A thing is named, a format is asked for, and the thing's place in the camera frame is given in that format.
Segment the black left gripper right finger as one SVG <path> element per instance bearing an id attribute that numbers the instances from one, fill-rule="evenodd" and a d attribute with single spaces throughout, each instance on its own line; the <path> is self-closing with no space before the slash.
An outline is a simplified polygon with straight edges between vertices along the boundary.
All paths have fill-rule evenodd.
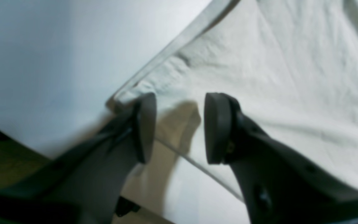
<path id="1" fill-rule="evenodd" d="M 224 93 L 207 93 L 209 164 L 230 166 L 252 224 L 358 224 L 358 190 L 270 137 Z"/>

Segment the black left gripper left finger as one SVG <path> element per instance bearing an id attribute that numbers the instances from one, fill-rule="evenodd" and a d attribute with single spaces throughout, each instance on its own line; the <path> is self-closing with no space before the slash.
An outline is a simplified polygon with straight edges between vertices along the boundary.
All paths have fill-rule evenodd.
<path id="1" fill-rule="evenodd" d="M 156 113 L 145 93 L 91 139 L 0 189 L 0 224 L 110 224 L 125 181 L 151 159 Z"/>

